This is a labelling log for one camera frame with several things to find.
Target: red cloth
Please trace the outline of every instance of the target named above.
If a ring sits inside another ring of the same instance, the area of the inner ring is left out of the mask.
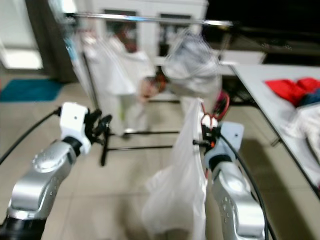
[[[265,82],[275,94],[289,101],[295,107],[306,94],[313,93],[320,88],[320,80],[312,77],[305,77],[294,82],[290,79],[268,80]]]

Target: black cable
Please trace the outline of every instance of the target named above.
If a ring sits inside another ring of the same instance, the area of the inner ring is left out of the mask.
[[[11,154],[11,152],[28,136],[33,130],[35,130],[39,125],[41,125],[44,121],[46,121],[48,118],[50,118],[53,115],[60,115],[61,114],[61,107],[54,110],[44,118],[42,118],[40,121],[38,121],[36,124],[34,124],[32,127],[30,127],[24,134],[22,134],[17,141],[14,142],[14,144],[11,145],[11,147],[2,155],[0,158],[0,165],[6,160],[6,158]]]
[[[229,146],[229,148],[232,150],[232,152],[234,153],[235,157],[239,160],[240,164],[242,165],[246,175],[248,176],[252,186],[253,186],[253,189],[256,193],[256,196],[258,198],[258,201],[260,203],[260,206],[261,206],[261,209],[262,209],[262,212],[263,212],[263,217],[264,217],[264,235],[265,235],[265,240],[269,240],[269,228],[268,228],[268,225],[269,225],[269,222],[268,222],[268,218],[267,218],[267,212],[266,212],[266,207],[265,207],[265,204],[264,204],[264,201],[262,199],[262,196],[258,190],[258,187],[254,181],[254,178],[252,177],[252,175],[250,174],[247,166],[245,165],[244,161],[242,160],[241,156],[239,155],[239,153],[237,152],[237,150],[235,150],[235,148],[231,145],[231,143],[225,138],[225,136],[223,136],[221,133],[219,134],[219,136],[223,139],[223,141]]]
[[[269,232],[270,232],[270,235],[271,235],[271,237],[272,237],[272,240],[277,240],[276,234],[275,234],[273,228],[271,227],[271,224],[270,224],[269,220],[268,220],[268,227],[269,227],[268,230],[269,230]]]

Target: table leg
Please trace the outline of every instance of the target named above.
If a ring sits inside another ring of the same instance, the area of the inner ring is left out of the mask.
[[[275,147],[277,144],[281,143],[282,140],[281,138],[277,137],[272,143],[271,143],[271,146],[272,147]]]

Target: black metal stand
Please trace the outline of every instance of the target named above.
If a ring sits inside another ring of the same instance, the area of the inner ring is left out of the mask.
[[[130,135],[152,135],[152,134],[178,134],[179,131],[136,131],[136,132],[126,132],[124,136]],[[170,149],[172,145],[158,145],[158,146],[122,146],[122,147],[108,147],[109,146],[109,138],[111,136],[115,136],[114,133],[110,133],[110,129],[108,133],[105,134],[105,144],[103,146],[103,152],[100,160],[101,167],[106,165],[106,158],[109,151],[128,151],[128,150],[143,150],[143,149]]]
[[[179,104],[179,100],[150,100],[149,103],[171,103],[171,104]]]
[[[252,101],[231,101],[229,105],[232,107],[254,107],[259,109],[258,105]]]

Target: blue cloth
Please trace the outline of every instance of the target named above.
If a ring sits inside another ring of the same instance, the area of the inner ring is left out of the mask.
[[[57,98],[62,87],[50,79],[13,79],[0,92],[0,102],[49,102]]]
[[[300,106],[315,104],[320,102],[320,88],[317,88],[314,93],[306,94],[300,101]]]

